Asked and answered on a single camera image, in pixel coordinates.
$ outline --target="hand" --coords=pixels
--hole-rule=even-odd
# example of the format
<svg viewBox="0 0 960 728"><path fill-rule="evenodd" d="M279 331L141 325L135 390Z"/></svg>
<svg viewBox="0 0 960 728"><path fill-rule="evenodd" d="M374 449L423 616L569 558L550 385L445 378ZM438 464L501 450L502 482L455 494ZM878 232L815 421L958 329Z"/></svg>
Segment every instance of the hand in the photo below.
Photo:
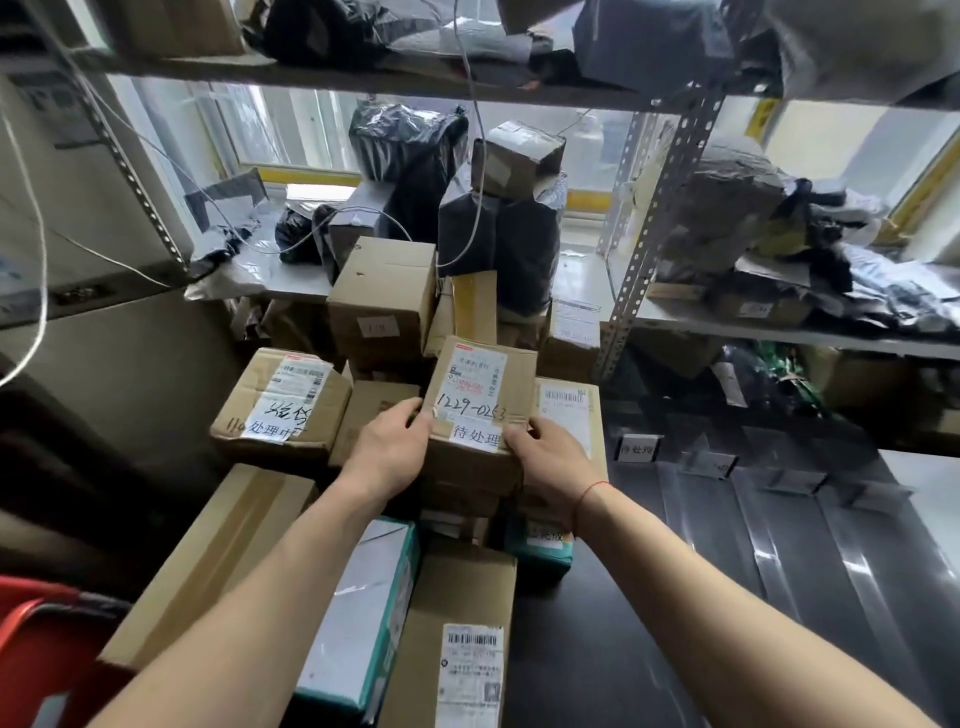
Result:
<svg viewBox="0 0 960 728"><path fill-rule="evenodd" d="M587 454L565 427L531 417L534 429L507 425L507 444L523 463L526 482L553 507L561 522L573 525L573 510L587 489L600 479Z"/></svg>
<svg viewBox="0 0 960 728"><path fill-rule="evenodd" d="M360 430L341 477L351 480L351 487L369 489L374 502L386 504L420 474L433 413L421 410L407 423L422 403L420 397L404 400Z"/></svg>

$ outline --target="shelf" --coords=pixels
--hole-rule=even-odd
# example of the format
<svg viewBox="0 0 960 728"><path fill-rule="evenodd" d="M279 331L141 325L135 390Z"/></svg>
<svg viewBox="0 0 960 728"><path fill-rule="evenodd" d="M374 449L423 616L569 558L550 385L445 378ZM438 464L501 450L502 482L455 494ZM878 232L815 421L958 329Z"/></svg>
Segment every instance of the shelf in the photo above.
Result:
<svg viewBox="0 0 960 728"><path fill-rule="evenodd" d="M734 323L716 317L701 303L691 301L646 299L640 305L636 325L641 328L665 328L674 331L724 336L731 339L762 339L782 341L788 344L817 344L862 352L885 352L902 356L960 361L960 344L903 337L869 339L813 328L777 328L765 325L760 321L748 319Z"/></svg>
<svg viewBox="0 0 960 728"><path fill-rule="evenodd" d="M124 76L147 76L181 81L319 88L331 91L386 93L443 99L470 98L467 82L462 80L441 79L399 71L354 73L324 68L294 68L254 54L207 59L131 59L107 50L83 49L73 52L71 58L82 71L87 73L115 73ZM669 103L654 103L633 91L598 85L542 85L527 89L474 84L473 87L476 89L478 101L575 109L682 113L693 101L692 96L687 98L684 94Z"/></svg>

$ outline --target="forearm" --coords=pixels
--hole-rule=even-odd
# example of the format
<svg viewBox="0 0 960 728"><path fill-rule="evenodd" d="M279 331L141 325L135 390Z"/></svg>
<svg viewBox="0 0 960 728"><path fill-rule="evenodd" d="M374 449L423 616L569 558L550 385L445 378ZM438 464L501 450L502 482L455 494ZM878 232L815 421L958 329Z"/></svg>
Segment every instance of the forearm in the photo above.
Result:
<svg viewBox="0 0 960 728"><path fill-rule="evenodd" d="M338 478L276 547L140 673L92 728L273 728L380 504Z"/></svg>
<svg viewBox="0 0 960 728"><path fill-rule="evenodd" d="M933 725L612 486L587 494L578 523L712 725Z"/></svg>

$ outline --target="teal box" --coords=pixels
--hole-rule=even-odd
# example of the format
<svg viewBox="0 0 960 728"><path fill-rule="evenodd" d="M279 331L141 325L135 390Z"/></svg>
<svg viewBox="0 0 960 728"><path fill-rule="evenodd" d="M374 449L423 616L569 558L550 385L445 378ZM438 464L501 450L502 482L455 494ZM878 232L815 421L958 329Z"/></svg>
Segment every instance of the teal box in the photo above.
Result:
<svg viewBox="0 0 960 728"><path fill-rule="evenodd" d="M420 545L412 523L379 518L357 544L333 593L297 695L373 723L407 618Z"/></svg>
<svg viewBox="0 0 960 728"><path fill-rule="evenodd" d="M521 564L566 572L573 565L573 534L513 514L507 521L503 550Z"/></svg>

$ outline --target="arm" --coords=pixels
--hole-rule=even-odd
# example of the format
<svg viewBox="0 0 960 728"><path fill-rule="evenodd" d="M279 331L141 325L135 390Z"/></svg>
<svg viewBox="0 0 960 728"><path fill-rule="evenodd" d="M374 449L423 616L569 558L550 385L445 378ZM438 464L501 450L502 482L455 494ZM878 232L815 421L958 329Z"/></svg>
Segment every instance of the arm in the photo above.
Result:
<svg viewBox="0 0 960 728"><path fill-rule="evenodd" d="M880 678L742 589L656 516L598 479L565 429L533 420L511 447L540 494L576 525L711 725L932 728Z"/></svg>
<svg viewBox="0 0 960 728"><path fill-rule="evenodd" d="M433 417L419 399L363 428L340 477L232 592L90 728L273 728L280 723L353 548L420 472Z"/></svg>

